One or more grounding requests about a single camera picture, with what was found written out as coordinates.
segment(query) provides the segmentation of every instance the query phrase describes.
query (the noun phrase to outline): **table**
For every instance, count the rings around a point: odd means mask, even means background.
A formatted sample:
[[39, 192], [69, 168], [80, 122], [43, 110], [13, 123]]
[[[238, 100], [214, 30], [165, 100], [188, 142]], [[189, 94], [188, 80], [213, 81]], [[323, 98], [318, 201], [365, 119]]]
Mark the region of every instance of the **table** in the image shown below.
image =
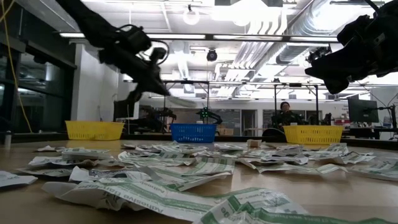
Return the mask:
[[[10, 151], [0, 148], [0, 170], [12, 172], [12, 169], [24, 167], [34, 156], [55, 156], [54, 152], [32, 152], [46, 145], [110, 149], [115, 156], [121, 152], [122, 143], [153, 144], [156, 142], [158, 141], [56, 141], [13, 144]], [[398, 157], [398, 154], [393, 151], [353, 147], [350, 150], [358, 152], [372, 150], [376, 155]], [[57, 180], [59, 179], [40, 178], [27, 187], [0, 189], [1, 223], [189, 223], [150, 210], [133, 212], [125, 209], [115, 212], [75, 205], [56, 199], [40, 189], [44, 182]], [[226, 179], [214, 180], [187, 192], [216, 195], [248, 187], [264, 187], [285, 193], [312, 215], [352, 221], [379, 217], [390, 222], [398, 222], [398, 185], [396, 182], [359, 177], [340, 170], [327, 175], [283, 172], [259, 174], [256, 170], [237, 164], [234, 174]]]
[[356, 138], [375, 138], [380, 139], [381, 132], [396, 133], [398, 129], [394, 128], [349, 128], [343, 131], [345, 136], [355, 136]]

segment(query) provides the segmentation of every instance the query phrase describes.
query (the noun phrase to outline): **yellow basket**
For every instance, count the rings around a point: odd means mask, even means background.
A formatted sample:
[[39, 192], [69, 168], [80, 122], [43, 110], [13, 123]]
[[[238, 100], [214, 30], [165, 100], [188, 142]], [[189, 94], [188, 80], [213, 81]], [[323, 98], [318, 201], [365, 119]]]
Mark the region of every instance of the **yellow basket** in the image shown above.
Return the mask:
[[342, 126], [284, 126], [286, 140], [294, 144], [330, 144], [340, 142]]
[[118, 140], [124, 123], [100, 121], [65, 121], [71, 140]]

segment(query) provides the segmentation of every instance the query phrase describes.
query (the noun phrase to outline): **ceiling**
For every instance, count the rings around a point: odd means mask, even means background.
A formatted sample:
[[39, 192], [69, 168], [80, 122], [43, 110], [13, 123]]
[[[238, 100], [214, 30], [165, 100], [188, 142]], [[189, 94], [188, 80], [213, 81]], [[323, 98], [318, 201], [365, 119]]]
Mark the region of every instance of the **ceiling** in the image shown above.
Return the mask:
[[[219, 6], [220, 0], [82, 1], [116, 27], [134, 24], [142, 26], [147, 33], [336, 35], [345, 24], [359, 15], [373, 13], [367, 6], [332, 4], [330, 0], [284, 0], [283, 7], [268, 7], [261, 0], [234, 1], [229, 6]], [[60, 32], [79, 32], [75, 21], [55, 0], [17, 2]], [[191, 4], [193, 12], [185, 15], [188, 4]], [[198, 13], [198, 22], [190, 25], [197, 18], [194, 13]], [[271, 82], [278, 78], [280, 82], [287, 83], [323, 83], [304, 72], [308, 67], [308, 62], [305, 61], [308, 51], [320, 46], [317, 44], [286, 46], [283, 43], [192, 40], [167, 43], [170, 45], [170, 55], [161, 65], [161, 77], [164, 80], [187, 78]], [[87, 49], [96, 50], [89, 45]], [[215, 62], [208, 62], [206, 59], [209, 49], [215, 49], [218, 54]], [[286, 63], [280, 64], [277, 58], [286, 60]], [[361, 83], [398, 84], [398, 78], [392, 79], [394, 76], [390, 74], [384, 78], [368, 77]], [[351, 87], [343, 93], [353, 94], [355, 91], [359, 94], [364, 89]], [[187, 85], [175, 85], [171, 92], [186, 97], [205, 93], [199, 86], [192, 88]], [[289, 94], [294, 94], [291, 92], [292, 90], [286, 88], [280, 94], [289, 97]], [[326, 90], [320, 90], [320, 93], [328, 94]], [[211, 87], [210, 97], [258, 98], [269, 94], [269, 90], [261, 86], [220, 84]]]

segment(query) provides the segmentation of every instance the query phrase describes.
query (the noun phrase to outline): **wall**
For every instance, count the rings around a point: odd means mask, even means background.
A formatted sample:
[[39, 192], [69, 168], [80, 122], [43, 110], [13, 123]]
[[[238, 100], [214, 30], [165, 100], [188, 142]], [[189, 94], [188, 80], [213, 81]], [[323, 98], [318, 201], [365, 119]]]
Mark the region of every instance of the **wall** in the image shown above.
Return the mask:
[[100, 64], [93, 53], [82, 44], [76, 45], [71, 120], [113, 120], [113, 101], [118, 94], [119, 75], [107, 65]]

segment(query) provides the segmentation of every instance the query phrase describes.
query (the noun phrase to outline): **blue basket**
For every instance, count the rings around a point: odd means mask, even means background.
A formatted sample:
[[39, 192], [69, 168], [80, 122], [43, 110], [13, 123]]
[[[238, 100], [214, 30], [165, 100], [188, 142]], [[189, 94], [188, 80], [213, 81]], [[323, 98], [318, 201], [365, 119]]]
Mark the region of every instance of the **blue basket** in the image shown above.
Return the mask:
[[212, 143], [216, 136], [215, 124], [171, 124], [173, 141]]

